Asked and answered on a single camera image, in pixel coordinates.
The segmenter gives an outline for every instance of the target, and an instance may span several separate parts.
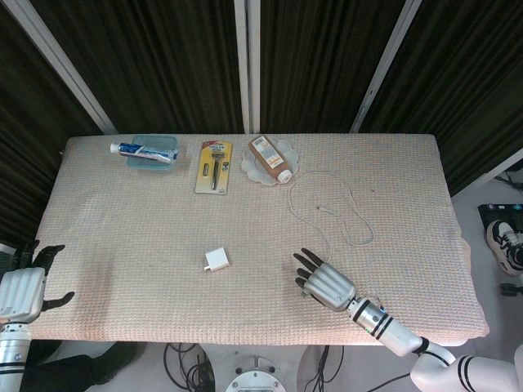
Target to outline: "white power adapter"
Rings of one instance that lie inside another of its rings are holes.
[[[205,257],[207,258],[208,266],[204,267],[203,269],[206,271],[218,271],[229,265],[226,251],[223,247],[205,253]]]

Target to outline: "toothpaste tube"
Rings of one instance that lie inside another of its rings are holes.
[[[131,145],[128,143],[111,143],[111,153],[120,154],[124,157],[138,157],[159,161],[162,163],[172,163],[177,158],[178,150],[160,150],[146,147],[144,145]]]

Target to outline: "brown bottle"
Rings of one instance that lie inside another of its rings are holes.
[[[288,169],[288,163],[272,142],[265,136],[259,136],[248,144],[254,156],[263,165],[269,176],[279,183],[287,183],[293,174]]]

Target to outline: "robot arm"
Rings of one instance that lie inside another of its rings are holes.
[[[56,253],[63,245],[45,247],[33,261],[38,241],[17,251],[15,269],[3,275],[0,282],[0,390],[18,392],[24,375],[25,362],[31,343],[29,324],[41,312],[60,307],[73,298],[68,292],[59,300],[45,301],[47,274]]]
[[[370,298],[357,297],[354,284],[314,253],[307,249],[302,252],[308,258],[294,253],[307,268],[297,270],[296,283],[302,291],[331,310],[346,311],[350,320],[394,354],[419,355],[410,378],[422,392],[523,391],[523,379],[518,382],[518,376],[523,376],[523,346],[516,352],[516,366],[479,357],[456,359],[444,347],[414,334]]]

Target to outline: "white plate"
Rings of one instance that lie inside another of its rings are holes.
[[[291,171],[293,176],[297,173],[297,152],[293,149],[291,144],[286,140],[279,140],[275,137],[271,137],[270,141],[275,144],[276,149],[282,153],[288,162],[288,169]],[[253,152],[247,147],[243,154],[244,160],[242,161],[242,169],[247,173],[249,179],[261,182],[263,185],[272,186],[279,184],[279,182],[269,176],[267,170],[262,164],[256,159]]]

